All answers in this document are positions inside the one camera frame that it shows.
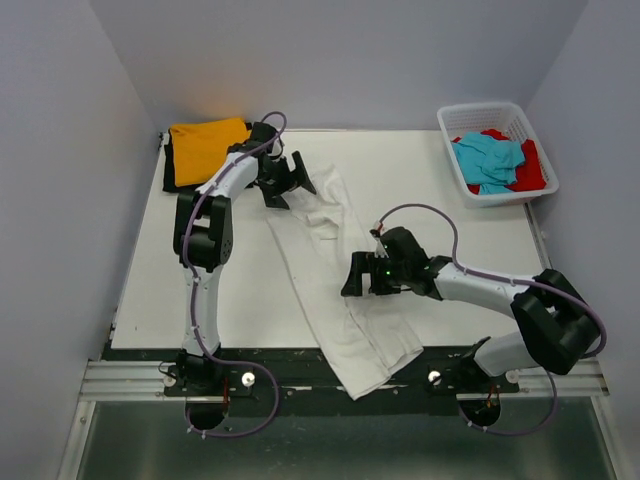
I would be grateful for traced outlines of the white t shirt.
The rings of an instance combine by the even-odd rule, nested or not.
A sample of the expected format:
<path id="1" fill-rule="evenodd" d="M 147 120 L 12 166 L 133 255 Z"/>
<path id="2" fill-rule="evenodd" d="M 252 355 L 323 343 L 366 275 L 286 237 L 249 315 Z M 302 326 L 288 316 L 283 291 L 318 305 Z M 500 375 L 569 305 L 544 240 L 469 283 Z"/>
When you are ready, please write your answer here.
<path id="1" fill-rule="evenodd" d="M 369 250 L 339 171 L 311 173 L 317 194 L 286 194 L 287 210 L 267 224 L 312 334 L 342 388 L 358 400 L 391 379 L 423 350 L 403 313 L 381 297 L 343 298 L 351 255 Z"/>

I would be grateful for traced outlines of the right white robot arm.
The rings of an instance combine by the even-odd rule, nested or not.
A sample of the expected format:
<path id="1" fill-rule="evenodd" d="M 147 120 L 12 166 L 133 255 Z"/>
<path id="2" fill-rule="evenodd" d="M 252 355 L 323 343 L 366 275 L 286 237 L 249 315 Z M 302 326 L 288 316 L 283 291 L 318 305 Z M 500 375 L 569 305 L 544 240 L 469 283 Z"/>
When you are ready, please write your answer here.
<path id="1" fill-rule="evenodd" d="M 426 254 L 414 235 L 395 227 L 378 237 L 374 252 L 356 251 L 341 294 L 384 296 L 409 290 L 437 301 L 458 301 L 513 319 L 517 332 L 486 337 L 460 359 L 462 384 L 480 392 L 510 370 L 541 367 L 565 375 L 585 358 L 602 327 L 560 272 L 502 277 L 473 271 L 447 256 Z"/>

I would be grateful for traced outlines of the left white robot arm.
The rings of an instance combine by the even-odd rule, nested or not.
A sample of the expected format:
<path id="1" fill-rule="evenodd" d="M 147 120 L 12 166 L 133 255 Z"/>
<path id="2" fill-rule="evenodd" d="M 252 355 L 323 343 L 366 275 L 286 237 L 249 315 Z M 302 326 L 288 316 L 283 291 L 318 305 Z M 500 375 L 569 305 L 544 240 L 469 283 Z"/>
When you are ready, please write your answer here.
<path id="1" fill-rule="evenodd" d="M 294 167 L 289 167 L 281 140 L 284 130 L 266 119 L 253 123 L 249 137 L 227 149 L 222 167 L 209 180 L 178 195 L 173 248 L 184 269 L 188 304 L 176 379 L 201 395 L 220 387 L 227 363 L 213 354 L 220 347 L 221 273 L 233 249 L 233 203 L 251 185 L 260 189 L 271 209 L 287 210 L 284 195 L 296 189 L 317 194 L 298 151 L 291 154 Z"/>

